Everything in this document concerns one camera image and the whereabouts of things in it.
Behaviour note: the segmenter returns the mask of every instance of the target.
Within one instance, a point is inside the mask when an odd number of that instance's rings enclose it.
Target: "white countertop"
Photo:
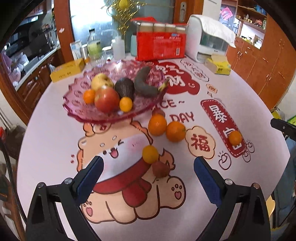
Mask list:
[[[54,54],[60,48],[61,46],[55,47],[52,51],[44,55],[34,66],[32,66],[32,68],[24,75],[24,77],[20,79],[17,86],[15,87],[15,90],[18,91],[18,89],[26,81],[26,79],[33,73],[33,71],[37,69],[50,55]]]

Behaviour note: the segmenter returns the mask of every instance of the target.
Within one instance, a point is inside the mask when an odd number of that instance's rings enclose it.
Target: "white towel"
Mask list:
[[[235,33],[227,28],[225,25],[220,23],[219,21],[212,19],[210,17],[204,15],[191,15],[191,17],[196,17],[200,20],[202,24],[202,30],[212,36],[223,39],[227,42],[231,47],[235,48],[234,40]]]

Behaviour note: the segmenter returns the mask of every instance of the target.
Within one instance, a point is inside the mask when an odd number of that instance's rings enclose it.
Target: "yellow tissue box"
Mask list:
[[[211,58],[206,59],[205,66],[214,74],[230,75],[231,65],[224,55],[212,54]]]
[[[50,74],[53,82],[57,82],[72,75],[79,74],[84,69],[83,58],[73,60],[56,67],[55,71]]]

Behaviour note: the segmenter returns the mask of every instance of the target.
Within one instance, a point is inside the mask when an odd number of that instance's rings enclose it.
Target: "pink glass bowl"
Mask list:
[[[65,103],[63,107],[67,110],[68,116],[74,117],[77,121],[83,123],[103,124],[115,123],[135,117],[152,109],[153,106],[163,99],[167,88],[153,98],[145,98],[135,93],[133,109],[127,113],[118,109],[112,113],[105,114],[97,110],[94,104],[85,104],[83,100],[83,93],[91,88],[91,80],[95,75],[104,73],[111,78],[114,84],[122,77],[128,77],[134,81],[137,72],[145,66],[145,62],[121,60],[119,62],[107,63],[104,66],[94,67],[91,71],[85,71],[83,77],[75,78],[74,83],[69,85],[69,90],[64,95]],[[164,83],[165,77],[162,71],[152,66],[146,81],[151,86],[159,87]]]

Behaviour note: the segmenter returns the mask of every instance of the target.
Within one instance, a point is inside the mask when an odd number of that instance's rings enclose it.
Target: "cartoon dog print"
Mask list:
[[[95,155],[104,160],[104,170],[86,203],[81,205],[92,223],[116,221],[128,224],[152,219],[161,208],[183,205],[186,190],[174,176],[156,179],[150,164],[142,159],[142,150],[153,139],[137,121],[83,126],[85,137],[79,140],[77,171],[85,168]],[[166,150],[159,160],[175,169],[174,158]]]

